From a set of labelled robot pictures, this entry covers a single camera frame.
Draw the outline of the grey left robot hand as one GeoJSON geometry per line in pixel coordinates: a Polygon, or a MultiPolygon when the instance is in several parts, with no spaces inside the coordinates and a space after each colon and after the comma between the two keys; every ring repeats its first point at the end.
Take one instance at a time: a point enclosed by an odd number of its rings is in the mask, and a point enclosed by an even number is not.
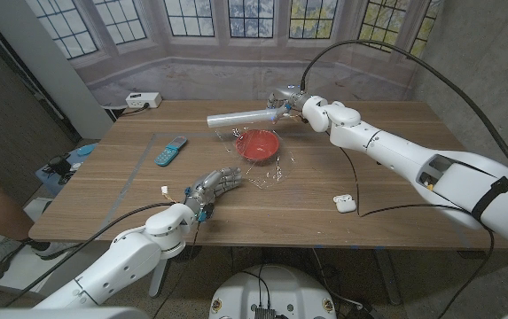
{"type": "Polygon", "coordinates": [[[201,176],[191,186],[184,204],[195,214],[202,208],[215,203],[215,200],[227,191],[241,184],[242,174],[239,167],[225,167],[201,176]]]}

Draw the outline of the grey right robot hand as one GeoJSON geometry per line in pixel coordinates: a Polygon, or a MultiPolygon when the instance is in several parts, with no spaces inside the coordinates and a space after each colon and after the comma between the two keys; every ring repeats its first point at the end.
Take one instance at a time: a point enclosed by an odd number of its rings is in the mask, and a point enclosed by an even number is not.
{"type": "Polygon", "coordinates": [[[289,116],[292,110],[302,113],[302,108],[309,98],[310,94],[302,91],[299,86],[288,85],[274,89],[267,100],[267,107],[276,109],[272,121],[277,122],[282,117],[289,116]]]}

